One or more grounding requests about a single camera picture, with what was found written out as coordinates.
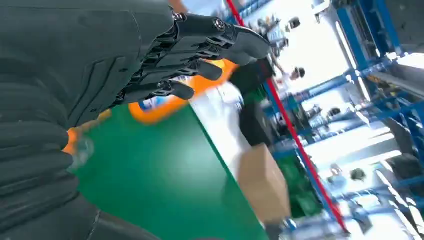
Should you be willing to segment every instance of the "green epoxy floor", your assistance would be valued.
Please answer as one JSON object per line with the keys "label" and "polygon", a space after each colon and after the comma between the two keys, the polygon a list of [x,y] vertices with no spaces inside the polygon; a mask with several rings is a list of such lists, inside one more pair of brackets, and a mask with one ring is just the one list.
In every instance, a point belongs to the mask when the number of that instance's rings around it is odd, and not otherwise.
{"label": "green epoxy floor", "polygon": [[162,240],[268,240],[190,106],[153,126],[126,106],[87,134],[81,192]]}

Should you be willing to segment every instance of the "robotic hand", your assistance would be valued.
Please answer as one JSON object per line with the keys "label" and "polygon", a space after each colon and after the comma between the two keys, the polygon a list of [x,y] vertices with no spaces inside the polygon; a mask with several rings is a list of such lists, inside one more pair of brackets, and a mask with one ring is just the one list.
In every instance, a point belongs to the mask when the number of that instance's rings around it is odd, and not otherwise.
{"label": "robotic hand", "polygon": [[222,70],[204,60],[228,59],[246,65],[264,58],[270,48],[252,30],[227,24],[217,17],[182,13],[172,16],[174,26],[154,40],[140,70],[119,93],[114,105],[154,96],[175,95],[188,100],[194,90],[172,78],[201,75],[217,80]]}
{"label": "robotic hand", "polygon": [[174,13],[167,0],[2,0],[0,239],[155,239],[77,191],[67,129],[104,110],[193,90],[172,79],[245,65],[268,43],[216,17]]}

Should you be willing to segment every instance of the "blue shelving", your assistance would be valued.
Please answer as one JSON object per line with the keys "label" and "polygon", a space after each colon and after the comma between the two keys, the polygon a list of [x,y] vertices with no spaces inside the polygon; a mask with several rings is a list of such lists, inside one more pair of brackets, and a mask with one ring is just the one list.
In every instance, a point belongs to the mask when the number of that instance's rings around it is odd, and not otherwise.
{"label": "blue shelving", "polygon": [[[241,18],[245,19],[260,10],[265,5],[269,4],[273,0],[253,0],[246,4],[240,11]],[[228,14],[228,16],[225,18],[225,21],[231,24],[237,24],[236,19],[233,15]]]}

